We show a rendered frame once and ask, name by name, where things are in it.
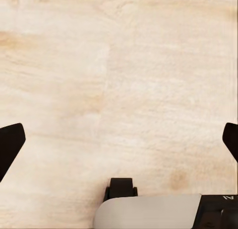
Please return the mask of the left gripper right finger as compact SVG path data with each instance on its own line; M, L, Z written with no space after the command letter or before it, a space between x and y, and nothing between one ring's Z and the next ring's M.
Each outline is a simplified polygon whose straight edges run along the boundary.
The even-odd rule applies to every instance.
M238 163L238 125L228 122L225 125L222 140Z

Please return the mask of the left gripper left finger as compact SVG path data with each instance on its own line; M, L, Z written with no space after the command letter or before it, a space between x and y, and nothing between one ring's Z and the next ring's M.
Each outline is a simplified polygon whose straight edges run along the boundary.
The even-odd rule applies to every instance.
M0 182L26 142L21 123L0 128Z

